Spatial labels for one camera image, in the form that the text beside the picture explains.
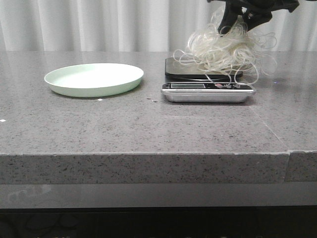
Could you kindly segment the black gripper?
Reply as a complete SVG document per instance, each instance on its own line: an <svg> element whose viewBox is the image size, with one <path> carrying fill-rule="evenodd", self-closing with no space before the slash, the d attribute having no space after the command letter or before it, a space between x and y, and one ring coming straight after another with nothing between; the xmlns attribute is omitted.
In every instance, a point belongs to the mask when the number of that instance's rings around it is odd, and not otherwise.
<svg viewBox="0 0 317 238"><path fill-rule="evenodd" d="M218 27L219 34L226 34L242 16L247 31L269 22L272 11L286 9L293 12L298 6L297 0L225 0L225 10Z"/></svg>

